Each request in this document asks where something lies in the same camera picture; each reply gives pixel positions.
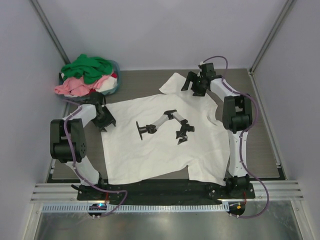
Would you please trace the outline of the teal laundry basket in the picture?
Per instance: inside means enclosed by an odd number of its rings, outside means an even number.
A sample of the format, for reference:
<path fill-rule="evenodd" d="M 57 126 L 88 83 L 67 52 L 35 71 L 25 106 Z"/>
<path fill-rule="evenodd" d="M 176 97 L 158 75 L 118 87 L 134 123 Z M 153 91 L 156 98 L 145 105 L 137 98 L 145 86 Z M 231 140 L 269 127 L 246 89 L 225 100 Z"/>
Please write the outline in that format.
<path fill-rule="evenodd" d="M 120 68 L 119 65 L 113 61 L 109 60 L 113 66 L 113 72 L 111 75 L 104 75 L 102 78 L 100 78 L 98 81 L 96 81 L 94 84 L 96 86 L 96 89 L 92 89 L 91 93 L 97 92 L 101 93 L 103 95 L 112 95 L 114 94 L 121 84 L 121 77 L 120 77 Z M 60 80 L 59 85 L 62 85 L 65 80 Z M 76 98 L 76 99 L 84 99 L 89 96 L 89 94 L 85 96 L 71 96 L 71 95 L 62 95 L 66 98 Z"/>

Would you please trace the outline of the white t-shirt robot print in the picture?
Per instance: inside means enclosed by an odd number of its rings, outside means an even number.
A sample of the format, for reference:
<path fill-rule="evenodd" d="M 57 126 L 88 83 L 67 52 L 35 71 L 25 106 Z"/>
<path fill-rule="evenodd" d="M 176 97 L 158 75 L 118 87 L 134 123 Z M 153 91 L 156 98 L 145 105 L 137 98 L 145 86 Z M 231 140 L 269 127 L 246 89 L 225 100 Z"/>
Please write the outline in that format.
<path fill-rule="evenodd" d="M 185 80 L 174 73 L 159 94 L 107 105 L 116 119 L 116 125 L 101 135 L 110 184 L 136 183 L 187 168 L 190 180 L 224 185 L 228 132 L 216 119 L 216 102 L 208 95 L 182 91 Z M 139 134 L 138 126 L 153 124 L 169 110 L 176 110 L 194 127 L 186 142 L 176 138 L 181 124 L 175 119 L 153 134 Z"/>

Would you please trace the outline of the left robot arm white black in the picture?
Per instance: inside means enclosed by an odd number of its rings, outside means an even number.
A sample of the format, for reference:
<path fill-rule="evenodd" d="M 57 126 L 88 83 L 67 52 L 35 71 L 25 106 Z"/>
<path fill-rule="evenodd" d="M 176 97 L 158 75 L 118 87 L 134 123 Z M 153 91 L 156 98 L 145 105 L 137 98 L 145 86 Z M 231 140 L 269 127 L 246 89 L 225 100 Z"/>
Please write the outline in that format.
<path fill-rule="evenodd" d="M 85 126 L 93 123 L 99 132 L 106 132 L 107 127 L 116 126 L 116 119 L 100 92 L 90 93 L 86 99 L 65 101 L 76 109 L 66 117 L 50 122 L 50 155 L 71 168 L 80 184 L 89 187 L 89 194 L 100 200 L 106 195 L 107 188 L 87 156 Z"/>

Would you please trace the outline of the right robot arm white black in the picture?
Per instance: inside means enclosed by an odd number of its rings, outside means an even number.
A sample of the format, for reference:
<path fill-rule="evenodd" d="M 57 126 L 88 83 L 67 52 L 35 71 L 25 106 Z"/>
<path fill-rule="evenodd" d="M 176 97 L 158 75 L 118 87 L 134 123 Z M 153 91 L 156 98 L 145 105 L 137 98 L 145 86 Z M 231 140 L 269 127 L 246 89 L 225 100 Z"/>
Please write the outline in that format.
<path fill-rule="evenodd" d="M 198 67 L 199 73 L 188 73 L 181 90 L 190 89 L 196 97 L 203 97 L 210 91 L 223 101 L 222 124 L 228 132 L 230 157 L 229 177 L 222 189 L 231 198 L 244 197 L 250 185 L 246 142 L 253 123 L 252 101 L 249 95 L 235 90 L 222 75 L 217 75 L 213 63 L 203 62 Z"/>

